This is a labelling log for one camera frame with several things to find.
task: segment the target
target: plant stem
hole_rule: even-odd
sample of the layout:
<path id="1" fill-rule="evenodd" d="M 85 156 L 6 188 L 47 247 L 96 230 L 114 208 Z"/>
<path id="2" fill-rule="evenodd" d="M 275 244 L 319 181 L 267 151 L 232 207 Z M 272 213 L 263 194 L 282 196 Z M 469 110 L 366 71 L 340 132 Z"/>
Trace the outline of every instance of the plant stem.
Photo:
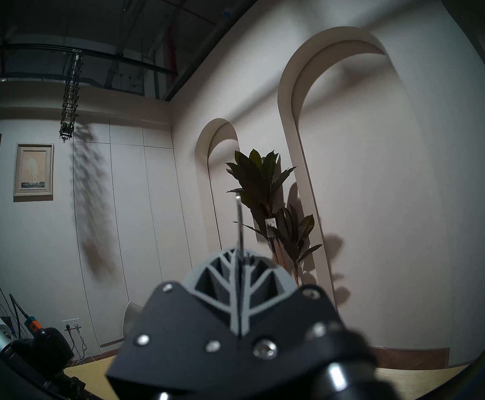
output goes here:
<path id="1" fill-rule="evenodd" d="M 300 286 L 300 280 L 298 279 L 298 264 L 294 264 L 294 280 L 296 281 L 296 285 Z"/>
<path id="2" fill-rule="evenodd" d="M 281 245 L 276 237 L 274 237 L 274 248 L 277 249 L 278 252 L 278 260 L 281 262 L 281 266 L 287 271 L 287 264 L 285 263 L 285 258 L 283 257 L 283 251 L 281 250 Z"/>

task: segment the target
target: metal rail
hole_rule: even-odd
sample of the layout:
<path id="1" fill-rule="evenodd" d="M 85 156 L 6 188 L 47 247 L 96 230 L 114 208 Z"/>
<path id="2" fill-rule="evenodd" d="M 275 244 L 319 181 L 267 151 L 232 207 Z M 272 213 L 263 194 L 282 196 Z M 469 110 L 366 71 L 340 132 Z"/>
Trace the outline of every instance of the metal rail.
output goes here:
<path id="1" fill-rule="evenodd" d="M 44 51 L 62 51 L 64 53 L 79 53 L 83 55 L 88 55 L 91 57 L 97 57 L 106 60 L 116 60 L 124 64 L 129 64 L 131 66 L 137 66 L 144 68 L 146 70 L 157 71 L 161 74 L 177 76 L 177 72 L 169 70 L 167 68 L 159 67 L 154 64 L 145 63 L 140 60 L 130 59 L 124 57 L 123 55 L 104 53 L 102 51 L 81 49 L 78 47 L 69 47 L 65 45 L 54 45 L 54 44 L 32 44 L 32 43 L 19 43 L 19 44 L 3 44 L 0 45 L 0 53 L 3 51 L 14 51 L 14 50 L 44 50 Z"/>

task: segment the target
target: gray 3d-printed part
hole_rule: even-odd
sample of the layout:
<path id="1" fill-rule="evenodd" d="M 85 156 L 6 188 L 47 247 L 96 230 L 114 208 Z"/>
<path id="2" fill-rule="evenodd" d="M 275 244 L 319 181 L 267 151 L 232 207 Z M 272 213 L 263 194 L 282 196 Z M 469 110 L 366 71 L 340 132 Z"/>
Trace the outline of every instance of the gray 3d-printed part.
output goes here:
<path id="1" fill-rule="evenodd" d="M 194 268 L 182 285 L 213 312 L 229 318 L 230 330 L 244 336 L 250 331 L 250 318 L 296 291 L 289 273 L 270 259 L 236 247 L 221 251 Z"/>

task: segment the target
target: power outlet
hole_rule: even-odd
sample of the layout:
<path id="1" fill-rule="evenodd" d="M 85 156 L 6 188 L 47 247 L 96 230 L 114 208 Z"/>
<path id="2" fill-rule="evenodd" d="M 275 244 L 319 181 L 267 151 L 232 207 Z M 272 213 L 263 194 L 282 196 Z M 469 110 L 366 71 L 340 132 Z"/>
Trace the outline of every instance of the power outlet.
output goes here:
<path id="1" fill-rule="evenodd" d="M 66 319 L 63 321 L 63 331 L 67 331 L 66 326 L 70 326 L 70 331 L 74 331 L 76 328 L 76 325 L 81 328 L 81 323 L 79 322 L 79 318 L 72 318 L 72 319 Z"/>

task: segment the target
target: picture frame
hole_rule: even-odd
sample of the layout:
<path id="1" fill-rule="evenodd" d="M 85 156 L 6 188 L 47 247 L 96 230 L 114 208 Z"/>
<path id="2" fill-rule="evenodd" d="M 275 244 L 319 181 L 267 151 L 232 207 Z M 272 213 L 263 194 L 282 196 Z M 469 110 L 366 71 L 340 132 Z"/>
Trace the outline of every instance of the picture frame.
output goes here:
<path id="1" fill-rule="evenodd" d="M 54 145 L 18 143 L 14 199 L 50 199 L 54 195 Z"/>

